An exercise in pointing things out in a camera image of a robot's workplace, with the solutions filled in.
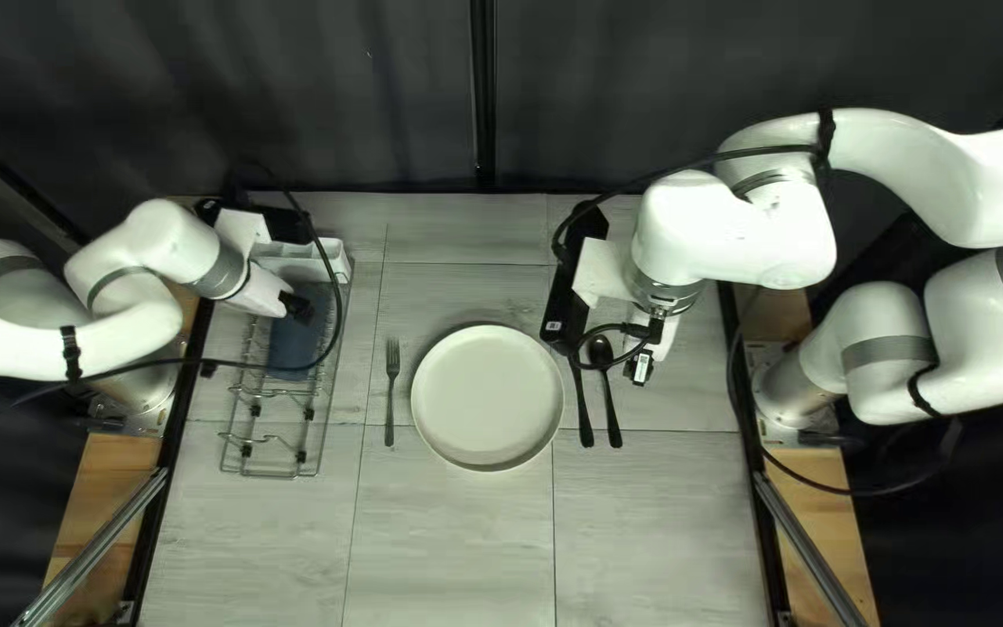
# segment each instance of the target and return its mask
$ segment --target spoon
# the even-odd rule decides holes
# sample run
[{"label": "spoon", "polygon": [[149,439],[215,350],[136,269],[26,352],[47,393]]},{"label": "spoon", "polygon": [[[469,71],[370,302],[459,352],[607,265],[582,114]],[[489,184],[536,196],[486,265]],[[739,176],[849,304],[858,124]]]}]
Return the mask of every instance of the spoon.
[{"label": "spoon", "polygon": [[610,369],[609,363],[614,360],[614,349],[610,346],[610,340],[606,335],[594,335],[590,348],[591,363],[607,363],[606,368],[600,368],[602,373],[602,387],[606,390],[606,430],[610,436],[610,445],[614,448],[622,447],[622,429],[618,426],[618,413],[614,411],[614,397],[610,393],[610,376],[606,375],[606,370]]}]

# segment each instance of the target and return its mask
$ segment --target black strap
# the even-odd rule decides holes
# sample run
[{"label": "black strap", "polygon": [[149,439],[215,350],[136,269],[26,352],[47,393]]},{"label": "black strap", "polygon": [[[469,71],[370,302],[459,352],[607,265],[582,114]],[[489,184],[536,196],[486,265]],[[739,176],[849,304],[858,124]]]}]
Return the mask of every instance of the black strap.
[{"label": "black strap", "polygon": [[834,111],[829,106],[819,106],[819,130],[817,131],[817,143],[819,147],[814,150],[814,178],[819,186],[824,186],[830,177],[830,144],[834,140]]},{"label": "black strap", "polygon": [[920,377],[938,367],[939,363],[929,363],[927,366],[916,370],[915,374],[909,377],[909,395],[912,396],[912,404],[923,409],[928,416],[933,418],[950,418],[943,433],[943,439],[939,444],[940,457],[943,458],[944,463],[947,463],[951,460],[951,455],[954,454],[954,447],[958,444],[958,437],[962,434],[962,420],[959,420],[958,416],[947,416],[939,409],[932,407],[927,398],[924,398],[922,393],[920,393]]},{"label": "black strap", "polygon": [[80,347],[76,344],[76,327],[71,324],[60,327],[60,339],[64,342],[64,351],[61,354],[64,357],[64,364],[68,366],[64,376],[68,377],[68,382],[76,382],[83,374],[83,370],[80,369]]},{"label": "black strap", "polygon": [[933,418],[942,418],[943,414],[934,407],[931,403],[927,403],[927,398],[924,398],[920,393],[920,377],[927,375],[930,371],[939,367],[939,363],[929,363],[923,368],[915,371],[911,377],[909,377],[909,395],[912,397],[912,404],[916,407],[920,407],[923,411]]}]

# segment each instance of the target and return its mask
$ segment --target black cable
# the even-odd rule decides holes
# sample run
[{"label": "black cable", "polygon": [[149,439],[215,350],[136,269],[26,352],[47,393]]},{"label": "black cable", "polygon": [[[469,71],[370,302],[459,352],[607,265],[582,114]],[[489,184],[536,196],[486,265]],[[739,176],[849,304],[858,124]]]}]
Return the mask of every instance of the black cable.
[{"label": "black cable", "polygon": [[[760,295],[760,290],[758,289],[758,291],[756,293],[753,293],[753,296],[745,304],[742,316],[740,316],[738,320],[738,328],[736,328],[736,330],[734,331],[733,339],[730,341],[730,347],[729,347],[730,350],[727,352],[727,358],[725,358],[725,388],[727,389],[727,394],[730,398],[730,405],[733,407],[734,411],[742,410],[741,404],[738,403],[738,398],[736,398],[733,392],[734,349],[736,348],[738,342],[740,342],[742,338],[741,320],[744,320],[745,315],[749,313],[749,310],[752,308],[753,304],[755,303],[759,295]],[[912,377],[913,380],[917,379],[919,375],[922,375],[928,369],[930,368],[918,371],[915,375],[913,375]],[[939,411],[935,411],[934,409],[931,409],[930,411],[927,412],[928,415],[932,415],[933,417],[947,417],[943,416],[942,414],[939,413]],[[872,488],[865,490],[845,489],[845,488],[837,488],[833,486],[827,486],[824,483],[818,483],[813,479],[803,477],[799,475],[797,472],[791,469],[790,467],[787,467],[784,463],[780,462],[780,459],[776,459],[775,456],[772,455],[772,452],[770,452],[769,449],[767,449],[759,441],[757,442],[757,445],[761,451],[761,455],[763,455],[765,459],[771,462],[776,468],[779,468],[781,472],[787,475],[787,477],[790,477],[795,481],[800,482],[804,486],[809,486],[811,488],[814,488],[815,490],[820,490],[821,492],[828,492],[829,494],[838,494],[840,497],[860,497],[860,498],[884,497],[887,496],[888,494],[905,492],[906,490],[915,488],[916,486],[920,486],[921,483],[926,482],[927,480],[930,480],[931,478],[940,475],[941,472],[946,469],[946,467],[951,463],[951,458],[954,456],[954,449],[957,446],[958,439],[960,439],[960,435],[962,434],[962,421],[959,420],[956,416],[950,416],[949,418],[950,420],[946,425],[946,432],[943,434],[943,440],[940,442],[939,463],[936,463],[932,467],[927,468],[927,471],[922,472],[922,474],[917,475],[914,478],[905,480],[901,483],[897,483],[896,485],[893,486],[886,486],[883,488]]]},{"label": "black cable", "polygon": [[618,363],[628,362],[630,359],[632,359],[636,355],[639,355],[641,351],[644,350],[644,347],[646,347],[647,345],[646,337],[637,338],[640,339],[641,341],[639,341],[636,346],[634,346],[629,350],[626,350],[619,357],[615,357],[613,360],[607,363],[583,363],[580,361],[580,351],[583,349],[583,346],[587,342],[594,339],[594,335],[599,335],[605,333],[606,331],[621,331],[623,334],[629,335],[630,337],[637,337],[637,335],[634,334],[638,334],[640,330],[646,327],[642,327],[639,324],[628,324],[625,322],[611,322],[609,324],[599,324],[597,327],[583,334],[583,337],[578,338],[578,341],[575,343],[575,348],[573,348],[572,351],[567,355],[567,360],[581,370],[606,370],[611,366],[616,366]]},{"label": "black cable", "polygon": [[335,325],[332,330],[331,340],[327,343],[327,347],[317,355],[314,360],[310,363],[303,364],[303,366],[270,366],[269,363],[244,363],[244,362],[232,362],[228,359],[216,359],[212,357],[171,357],[164,359],[151,359],[148,362],[136,362],[128,363],[125,366],[119,368],[113,368],[110,370],[105,370],[102,373],[89,375],[86,377],[79,377],[72,381],[61,381],[56,384],[48,385],[45,387],[40,387],[33,392],[23,393],[15,400],[12,400],[10,404],[0,407],[0,415],[4,414],[6,411],[29,403],[30,400],[44,396],[46,393],[56,392],[59,389],[67,387],[70,382],[92,382],[99,379],[104,379],[106,377],[112,377],[116,375],[121,375],[124,373],[129,373],[132,370],[139,370],[141,368],[152,368],[155,366],[166,366],[172,363],[180,363],[182,366],[192,366],[192,364],[197,364],[198,366],[203,366],[202,376],[211,376],[215,372],[218,366],[227,366],[233,368],[245,368],[251,370],[263,370],[263,369],[274,369],[274,370],[286,370],[286,371],[298,371],[298,370],[309,370],[322,363],[327,359],[328,355],[331,355],[331,351],[334,350],[335,346],[338,345],[339,339],[342,335],[343,329],[343,294],[339,288],[339,281],[335,278],[334,269],[331,267],[331,260],[327,256],[327,250],[323,248],[323,243],[320,242],[319,236],[315,233],[315,229],[312,226],[311,217],[300,207],[297,199],[290,193],[282,184],[281,181],[276,178],[273,171],[267,168],[265,165],[260,164],[258,161],[243,159],[241,161],[247,164],[254,165],[255,167],[261,169],[270,178],[271,183],[276,189],[279,189],[282,194],[285,195],[286,200],[292,207],[293,211],[297,212],[298,218],[304,224],[305,230],[308,232],[309,237],[315,242],[315,248],[320,252],[320,259],[323,261],[323,268],[327,271],[327,277],[331,281],[332,291],[335,295]]}]

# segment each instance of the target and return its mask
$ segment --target wooden board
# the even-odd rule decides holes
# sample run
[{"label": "wooden board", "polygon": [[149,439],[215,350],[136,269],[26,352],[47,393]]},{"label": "wooden board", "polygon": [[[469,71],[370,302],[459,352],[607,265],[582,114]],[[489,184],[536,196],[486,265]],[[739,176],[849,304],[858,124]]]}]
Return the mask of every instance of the wooden board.
[{"label": "wooden board", "polygon": [[[192,333],[199,297],[188,288],[166,281],[170,292],[184,310],[183,338]],[[76,483],[72,486],[60,533],[52,549],[45,585],[60,573],[88,544],[100,527],[126,502],[157,463],[160,438],[129,434],[92,433],[83,447]],[[111,617],[122,599],[122,588],[138,538],[140,516],[127,527],[106,552],[87,581],[57,612],[53,625],[99,624]]]},{"label": "wooden board", "polygon": [[[799,341],[810,333],[811,313],[801,290],[777,292],[754,286],[735,286],[734,296],[745,339]],[[838,448],[772,448],[771,451],[781,463],[803,477],[828,486],[850,486],[842,451]],[[866,621],[872,626],[881,625],[852,499],[803,486],[772,463],[766,466],[776,490],[862,610]],[[840,625],[787,538],[779,531],[776,534],[780,537],[787,601],[795,624],[799,627]]]},{"label": "wooden board", "polygon": [[[773,448],[771,451],[781,463],[803,477],[828,486],[850,486],[846,481],[842,451],[838,448]],[[853,500],[803,486],[772,463],[768,464],[768,476],[834,571],[846,592],[862,610],[866,621],[872,626],[881,625],[870,572],[866,569],[862,535],[854,516]],[[795,624],[799,627],[840,625],[787,538],[783,534],[779,536],[784,580],[787,581],[787,601]]]}]

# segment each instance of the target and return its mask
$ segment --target fork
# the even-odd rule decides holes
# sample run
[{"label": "fork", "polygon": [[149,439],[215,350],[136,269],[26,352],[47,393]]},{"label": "fork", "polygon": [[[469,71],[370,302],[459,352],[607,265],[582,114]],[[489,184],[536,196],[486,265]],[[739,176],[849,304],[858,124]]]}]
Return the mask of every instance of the fork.
[{"label": "fork", "polygon": [[393,445],[393,379],[401,371],[401,345],[397,338],[385,340],[385,374],[389,375],[389,398],[385,402],[385,446]]}]

